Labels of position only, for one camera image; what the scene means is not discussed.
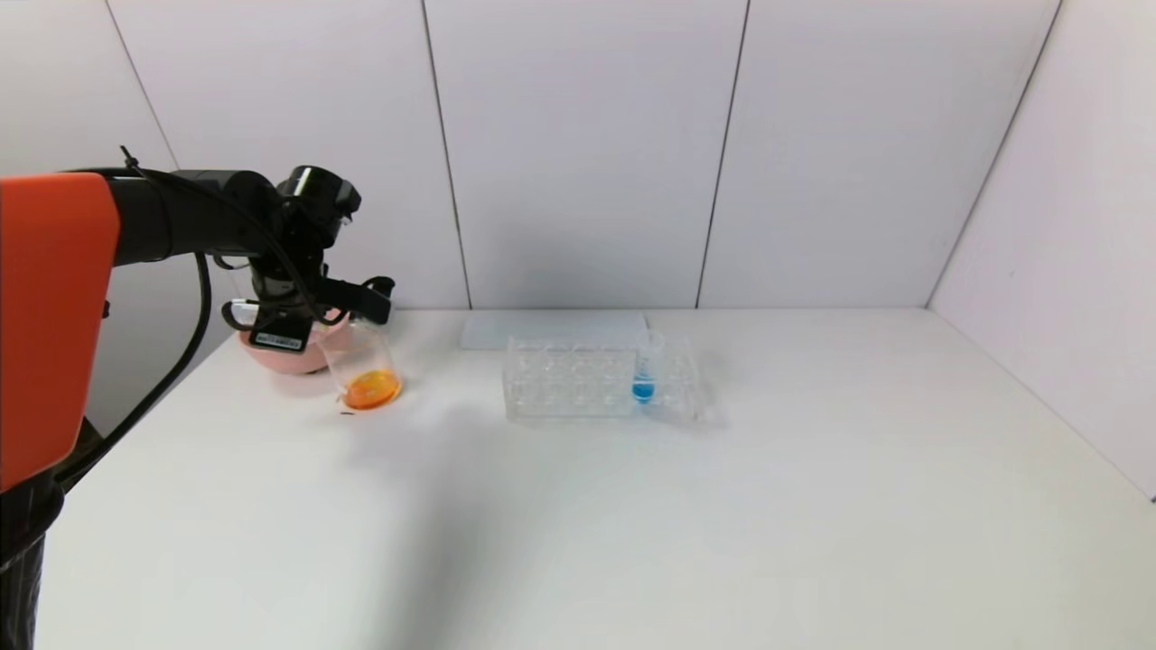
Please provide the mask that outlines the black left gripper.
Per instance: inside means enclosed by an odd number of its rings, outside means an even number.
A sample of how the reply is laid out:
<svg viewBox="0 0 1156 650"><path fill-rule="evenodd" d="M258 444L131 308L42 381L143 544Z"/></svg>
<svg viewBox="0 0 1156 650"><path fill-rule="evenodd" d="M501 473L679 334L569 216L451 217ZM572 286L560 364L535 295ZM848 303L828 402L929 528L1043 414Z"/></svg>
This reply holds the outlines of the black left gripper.
<svg viewBox="0 0 1156 650"><path fill-rule="evenodd" d="M312 333L310 312L301 288L275 276L252 276L255 291L255 324L249 346L264 350L305 350Z"/></svg>

